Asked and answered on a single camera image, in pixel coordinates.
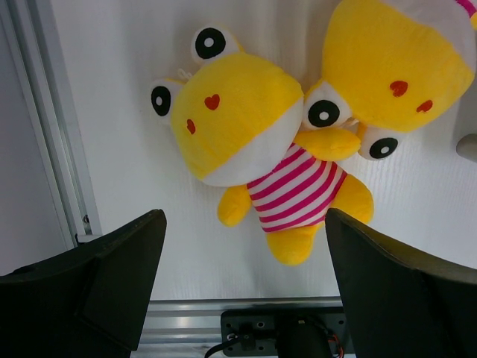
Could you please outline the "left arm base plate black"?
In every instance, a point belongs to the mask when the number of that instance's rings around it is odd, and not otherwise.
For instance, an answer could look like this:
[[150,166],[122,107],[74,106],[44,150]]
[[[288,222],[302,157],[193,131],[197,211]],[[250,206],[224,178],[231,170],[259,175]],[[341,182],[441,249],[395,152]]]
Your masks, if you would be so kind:
[[221,314],[221,343],[206,357],[345,357],[355,349],[341,307],[262,308]]

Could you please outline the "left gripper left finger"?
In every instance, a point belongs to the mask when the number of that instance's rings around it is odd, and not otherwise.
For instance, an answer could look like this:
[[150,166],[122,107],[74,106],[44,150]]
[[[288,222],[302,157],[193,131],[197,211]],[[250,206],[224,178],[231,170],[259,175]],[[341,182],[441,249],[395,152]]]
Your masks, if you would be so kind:
[[2,357],[129,357],[139,347],[165,241],[152,210],[1,276]]

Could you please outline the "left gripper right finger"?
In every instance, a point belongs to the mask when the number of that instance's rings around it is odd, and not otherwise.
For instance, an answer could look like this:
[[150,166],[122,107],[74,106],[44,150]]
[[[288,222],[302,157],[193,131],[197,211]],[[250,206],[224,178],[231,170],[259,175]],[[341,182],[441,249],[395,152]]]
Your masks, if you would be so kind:
[[326,238],[357,357],[475,357],[476,270],[338,209]]

